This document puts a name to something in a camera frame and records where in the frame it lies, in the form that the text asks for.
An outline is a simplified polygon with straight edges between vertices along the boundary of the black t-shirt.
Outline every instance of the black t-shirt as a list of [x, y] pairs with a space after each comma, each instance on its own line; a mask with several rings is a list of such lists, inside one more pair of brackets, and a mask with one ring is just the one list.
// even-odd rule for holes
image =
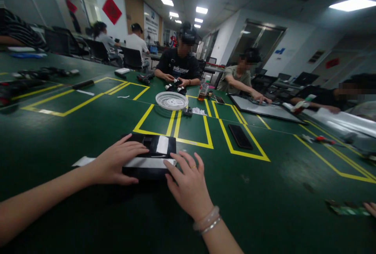
[[338, 107], [340, 110], [345, 109], [345, 105], [347, 103], [346, 99], [339, 99], [337, 100], [336, 97], [334, 96], [334, 90], [326, 90], [326, 89], [320, 89], [320, 92], [312, 91], [310, 92], [309, 90], [302, 90], [300, 91], [296, 97], [300, 97], [305, 99], [308, 95], [314, 94], [316, 97], [312, 100], [313, 103], [318, 103], [322, 105], [330, 105], [334, 107]]
[[157, 65], [157, 69], [175, 78], [200, 78], [200, 67], [197, 59], [194, 56], [181, 58], [178, 56], [176, 48], [164, 51]]

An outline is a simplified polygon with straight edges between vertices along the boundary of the plastic bottle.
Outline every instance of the plastic bottle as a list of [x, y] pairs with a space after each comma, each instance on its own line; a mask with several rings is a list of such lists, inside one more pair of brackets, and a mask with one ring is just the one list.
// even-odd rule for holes
[[291, 108], [291, 112], [294, 115], [300, 114], [304, 109], [309, 107], [310, 102], [315, 98], [315, 95], [309, 95], [303, 101], [299, 101], [293, 108]]
[[205, 97], [208, 93], [209, 83], [210, 83], [210, 75], [206, 75], [205, 76], [205, 83], [201, 84], [200, 90], [199, 90], [199, 96], [197, 97], [197, 99], [199, 101], [204, 101], [204, 99], [205, 99]]

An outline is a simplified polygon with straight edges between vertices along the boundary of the white t-shirt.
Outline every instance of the white t-shirt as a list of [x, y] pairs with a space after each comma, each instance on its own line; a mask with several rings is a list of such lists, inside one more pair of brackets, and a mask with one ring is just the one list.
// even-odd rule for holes
[[140, 55], [142, 56], [142, 52], [148, 52], [148, 46], [146, 42], [141, 39], [136, 34], [128, 35], [125, 38], [125, 47], [128, 49], [135, 49], [140, 51]]

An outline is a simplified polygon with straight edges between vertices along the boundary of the red diamond sign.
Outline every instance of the red diamond sign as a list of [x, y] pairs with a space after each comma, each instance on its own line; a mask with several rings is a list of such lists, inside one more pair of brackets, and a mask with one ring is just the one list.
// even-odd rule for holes
[[118, 8], [118, 6], [115, 4], [114, 0], [106, 0], [105, 4], [102, 7], [102, 10], [105, 12], [109, 20], [114, 25], [116, 24], [116, 22], [119, 20], [120, 16], [122, 15], [122, 12]]

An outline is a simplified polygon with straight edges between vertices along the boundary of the bracelet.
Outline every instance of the bracelet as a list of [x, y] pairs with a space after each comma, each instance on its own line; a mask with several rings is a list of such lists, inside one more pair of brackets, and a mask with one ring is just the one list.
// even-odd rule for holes
[[204, 230], [200, 233], [200, 235], [203, 235], [204, 233], [206, 233], [206, 232], [210, 231], [212, 228], [214, 228], [215, 225], [218, 224], [219, 221], [220, 221], [221, 219], [222, 219], [222, 217], [219, 216], [218, 219], [216, 219], [216, 220], [215, 220], [215, 221], [214, 221], [209, 227], [207, 227], [206, 229], [204, 229]]
[[215, 221], [218, 218], [219, 215], [219, 207], [214, 206], [213, 210], [207, 215], [204, 219], [202, 219], [199, 222], [195, 222], [193, 224], [193, 229], [195, 231], [199, 231], [201, 229], [204, 229], [206, 226], [211, 225], [213, 221]]

